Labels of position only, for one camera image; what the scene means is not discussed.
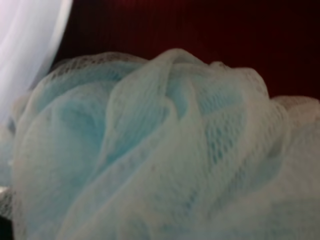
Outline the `blue mesh bath loofah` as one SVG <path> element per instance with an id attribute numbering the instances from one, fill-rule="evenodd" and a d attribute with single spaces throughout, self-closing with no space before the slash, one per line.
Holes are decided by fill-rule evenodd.
<path id="1" fill-rule="evenodd" d="M 317 240 L 320 102 L 181 49 L 77 57 L 13 105 L 17 240 Z"/>

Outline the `red tablecloth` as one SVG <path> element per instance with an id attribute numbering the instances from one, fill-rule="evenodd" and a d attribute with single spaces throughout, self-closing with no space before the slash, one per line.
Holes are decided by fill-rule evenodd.
<path id="1" fill-rule="evenodd" d="M 272 96 L 320 96 L 317 0 L 75 0 L 55 61 L 173 48 L 253 68 Z"/>

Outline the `light blue round plate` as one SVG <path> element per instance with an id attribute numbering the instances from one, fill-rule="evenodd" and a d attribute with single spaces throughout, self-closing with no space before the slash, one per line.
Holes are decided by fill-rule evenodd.
<path id="1" fill-rule="evenodd" d="M 48 73 L 70 16 L 71 0 L 0 2 L 0 121 Z"/>

